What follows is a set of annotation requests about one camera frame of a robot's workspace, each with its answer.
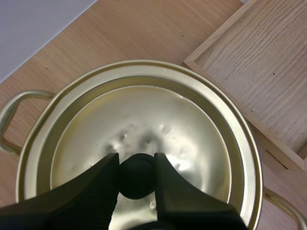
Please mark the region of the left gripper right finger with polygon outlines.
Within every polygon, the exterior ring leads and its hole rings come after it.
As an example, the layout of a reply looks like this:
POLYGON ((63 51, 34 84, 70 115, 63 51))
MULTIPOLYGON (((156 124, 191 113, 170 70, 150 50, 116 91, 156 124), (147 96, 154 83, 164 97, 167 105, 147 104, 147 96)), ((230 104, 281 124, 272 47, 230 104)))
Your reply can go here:
POLYGON ((154 156, 157 221, 136 230, 245 230, 236 209, 194 187, 171 165, 166 155, 154 156))

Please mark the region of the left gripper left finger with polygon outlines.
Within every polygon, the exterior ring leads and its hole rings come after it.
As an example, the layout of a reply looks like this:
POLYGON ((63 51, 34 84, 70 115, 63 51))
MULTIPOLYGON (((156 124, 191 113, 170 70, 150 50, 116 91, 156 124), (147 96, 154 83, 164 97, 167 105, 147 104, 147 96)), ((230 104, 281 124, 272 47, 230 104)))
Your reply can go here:
POLYGON ((0 210, 2 230, 107 230, 118 197, 119 156, 111 153, 88 170, 30 199, 0 210))

